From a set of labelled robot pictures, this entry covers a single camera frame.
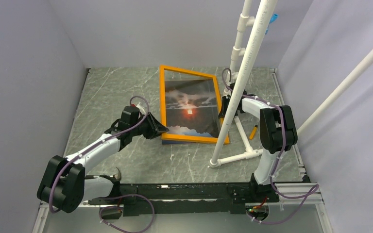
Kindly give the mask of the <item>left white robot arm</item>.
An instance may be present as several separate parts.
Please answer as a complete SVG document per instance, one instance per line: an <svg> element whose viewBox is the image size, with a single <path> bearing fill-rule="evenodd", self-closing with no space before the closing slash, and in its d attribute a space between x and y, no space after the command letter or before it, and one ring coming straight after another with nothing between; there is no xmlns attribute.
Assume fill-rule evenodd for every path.
<svg viewBox="0 0 373 233"><path fill-rule="evenodd" d="M113 204L120 197L120 180L111 175L87 178L102 161L123 150L133 137L154 139L169 129L153 114L131 104L95 142L66 157L52 157L37 190L37 198L53 212L71 213L82 201L103 199Z"/></svg>

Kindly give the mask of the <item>orange handled screwdriver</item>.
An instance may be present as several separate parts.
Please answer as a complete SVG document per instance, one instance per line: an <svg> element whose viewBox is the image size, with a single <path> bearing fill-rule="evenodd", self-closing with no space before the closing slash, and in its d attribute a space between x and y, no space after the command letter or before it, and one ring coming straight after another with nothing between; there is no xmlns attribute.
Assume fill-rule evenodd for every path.
<svg viewBox="0 0 373 233"><path fill-rule="evenodd" d="M258 129L258 125L255 125L254 128L253 128L253 130L252 130L251 133L250 133L250 136L249 136L249 139L250 139L250 140L253 140L253 139L254 139L255 134L256 134L256 132L257 132L257 129Z"/></svg>

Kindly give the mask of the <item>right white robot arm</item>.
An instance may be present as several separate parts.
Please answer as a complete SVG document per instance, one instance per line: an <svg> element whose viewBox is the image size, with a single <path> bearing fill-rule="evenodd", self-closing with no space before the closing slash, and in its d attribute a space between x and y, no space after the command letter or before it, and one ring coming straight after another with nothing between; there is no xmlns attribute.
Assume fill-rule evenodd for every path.
<svg viewBox="0 0 373 233"><path fill-rule="evenodd" d="M258 119L257 131L262 148L248 148L245 153L218 159L213 167L241 159L261 157L260 163L251 175L248 195L253 201L276 194L273 179L276 169L287 151L297 143L298 135L292 110L288 105L277 106L258 96L243 96L238 104L238 112L248 113Z"/></svg>

